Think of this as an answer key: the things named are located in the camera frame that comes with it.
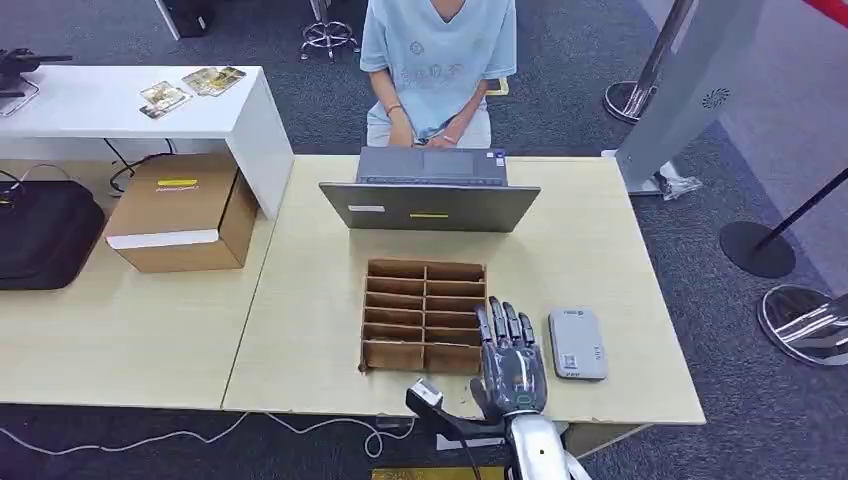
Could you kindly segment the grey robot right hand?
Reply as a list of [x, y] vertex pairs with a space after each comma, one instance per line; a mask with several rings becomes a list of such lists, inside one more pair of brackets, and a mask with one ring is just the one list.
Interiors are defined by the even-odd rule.
[[532, 322], [509, 302], [490, 296], [475, 308], [481, 336], [481, 373], [470, 381], [484, 418], [497, 423], [541, 414], [548, 400], [544, 362]]

